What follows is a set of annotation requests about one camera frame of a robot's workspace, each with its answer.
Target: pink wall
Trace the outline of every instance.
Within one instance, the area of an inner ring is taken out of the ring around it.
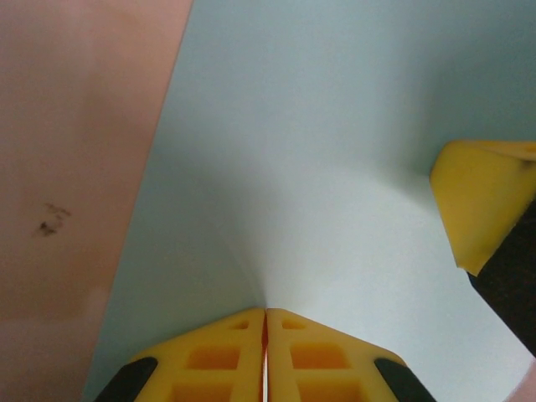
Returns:
[[[0,3],[0,399],[77,400],[192,0]]]

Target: black surface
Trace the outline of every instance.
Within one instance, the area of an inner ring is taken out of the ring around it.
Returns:
[[[100,392],[95,402],[133,402],[157,365],[155,358],[140,358],[124,365]]]
[[[410,368],[388,358],[377,358],[374,364],[399,402],[436,402]]]
[[[536,356],[536,199],[472,286]]]

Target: white surface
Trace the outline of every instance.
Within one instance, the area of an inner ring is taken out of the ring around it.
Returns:
[[[266,303],[393,350],[438,401],[504,400],[530,356],[454,268],[426,176],[450,138],[536,137],[535,11],[197,0],[86,393]]]

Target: yellow plastic block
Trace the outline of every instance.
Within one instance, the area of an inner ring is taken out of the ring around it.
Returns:
[[[158,366],[136,402],[259,402],[265,310],[234,314],[139,353]]]
[[[286,310],[269,309],[270,402],[397,402],[374,366],[388,350]]]
[[[430,184],[456,264],[477,276],[536,197],[536,142],[450,142]]]

